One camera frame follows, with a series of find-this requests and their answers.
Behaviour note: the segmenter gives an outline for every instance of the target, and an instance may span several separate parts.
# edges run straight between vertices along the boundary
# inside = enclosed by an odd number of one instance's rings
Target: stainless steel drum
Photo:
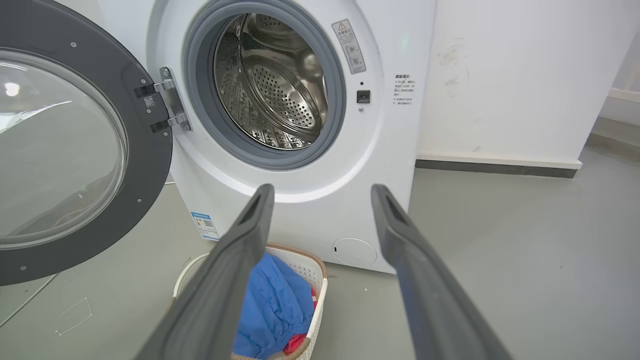
[[[214,83],[229,117],[255,141],[301,149],[320,135],[323,70],[299,34],[260,14],[234,19],[214,55]]]

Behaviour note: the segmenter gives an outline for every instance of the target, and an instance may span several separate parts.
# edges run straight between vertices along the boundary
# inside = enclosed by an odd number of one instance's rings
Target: front-load washing machine
[[[97,5],[3,3],[0,284],[108,248],[169,169],[204,238],[271,183],[271,241],[393,271],[369,194],[408,206],[435,0]]]

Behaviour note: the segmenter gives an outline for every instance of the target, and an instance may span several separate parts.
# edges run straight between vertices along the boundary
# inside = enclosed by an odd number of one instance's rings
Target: hinge bracket
[[[162,96],[164,104],[166,105],[169,113],[167,123],[169,123],[169,126],[180,125],[184,130],[191,131],[191,123],[187,118],[187,114],[184,113],[180,93],[178,93],[178,88],[175,86],[171,68],[168,66],[161,67],[160,78],[162,81],[154,83],[153,87],[154,90]]]

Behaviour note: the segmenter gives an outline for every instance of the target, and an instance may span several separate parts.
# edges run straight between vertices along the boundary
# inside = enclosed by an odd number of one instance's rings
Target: warning sticker
[[[216,228],[213,226],[213,222],[209,215],[192,212],[191,216],[193,217],[193,221],[195,221],[196,226],[200,231],[200,235],[202,235],[203,238],[209,240],[220,240],[220,236],[218,235]]]
[[[394,105],[413,104],[413,93],[415,93],[415,80],[409,74],[395,74],[394,83]]]
[[[366,71],[367,67],[364,65],[364,58],[360,52],[358,39],[356,39],[356,35],[351,29],[349,21],[346,19],[338,21],[333,23],[332,27],[336,36],[338,36],[338,40],[340,40],[344,56],[346,56],[347,62],[349,63],[351,73],[356,74],[358,72]]]

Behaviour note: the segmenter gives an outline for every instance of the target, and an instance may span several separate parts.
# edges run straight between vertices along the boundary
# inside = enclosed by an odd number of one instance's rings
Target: blue cloth
[[[309,284],[282,260],[265,254],[249,275],[234,353],[266,359],[295,334],[306,334],[313,315]]]

